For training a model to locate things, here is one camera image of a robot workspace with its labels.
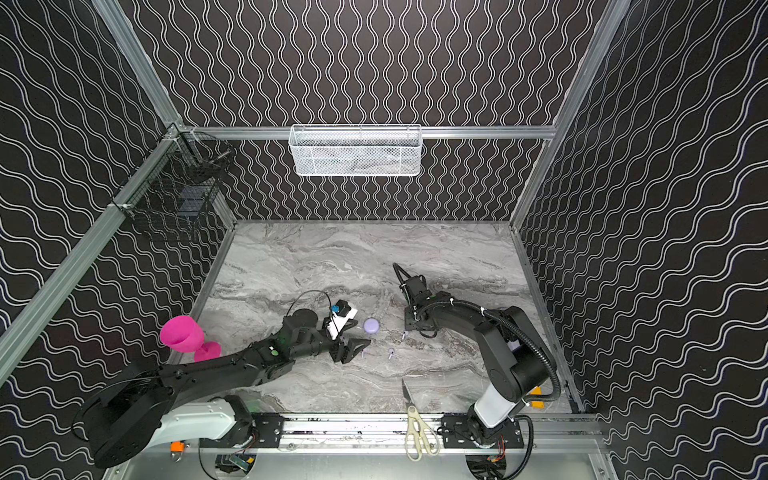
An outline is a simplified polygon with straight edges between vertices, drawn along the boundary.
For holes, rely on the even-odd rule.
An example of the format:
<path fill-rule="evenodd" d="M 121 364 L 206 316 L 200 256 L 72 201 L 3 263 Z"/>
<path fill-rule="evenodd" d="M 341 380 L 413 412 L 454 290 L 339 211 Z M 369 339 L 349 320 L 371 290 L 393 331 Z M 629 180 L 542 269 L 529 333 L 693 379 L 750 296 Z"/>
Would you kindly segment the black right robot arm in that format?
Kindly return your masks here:
<path fill-rule="evenodd" d="M 490 384 L 467 413 L 472 441 L 488 445 L 525 405 L 560 399 L 555 358 L 521 308 L 488 309 L 447 291 L 434 293 L 424 276 L 411 275 L 397 263 L 393 270 L 407 303 L 407 331 L 434 338 L 447 329 L 477 344 Z"/>

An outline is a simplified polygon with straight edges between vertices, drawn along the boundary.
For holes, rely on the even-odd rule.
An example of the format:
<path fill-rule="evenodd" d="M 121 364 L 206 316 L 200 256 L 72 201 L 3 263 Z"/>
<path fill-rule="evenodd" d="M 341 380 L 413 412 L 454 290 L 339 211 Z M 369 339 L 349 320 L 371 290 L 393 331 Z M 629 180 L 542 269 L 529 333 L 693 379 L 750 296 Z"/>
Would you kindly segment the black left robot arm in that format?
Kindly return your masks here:
<path fill-rule="evenodd" d="M 85 401 L 73 422 L 81 423 L 96 467 L 114 467 L 138 454 L 160 428 L 161 418 L 194 400 L 259 386 L 292 370 L 303 357 L 330 354 L 347 364 L 371 344 L 367 338 L 333 339 L 317 328 L 318 317 L 298 309 L 274 334 L 234 354 L 187 364 L 126 367 L 111 384 Z"/>

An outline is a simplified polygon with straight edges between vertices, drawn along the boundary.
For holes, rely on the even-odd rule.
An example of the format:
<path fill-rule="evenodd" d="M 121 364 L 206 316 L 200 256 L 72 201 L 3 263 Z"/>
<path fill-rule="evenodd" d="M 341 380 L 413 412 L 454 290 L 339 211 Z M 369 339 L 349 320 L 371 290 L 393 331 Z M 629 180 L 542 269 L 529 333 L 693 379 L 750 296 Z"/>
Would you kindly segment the purple earbud charging case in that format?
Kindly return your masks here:
<path fill-rule="evenodd" d="M 373 335 L 379 332 L 380 322 L 375 318 L 368 318 L 363 322 L 363 329 L 367 334 Z"/>

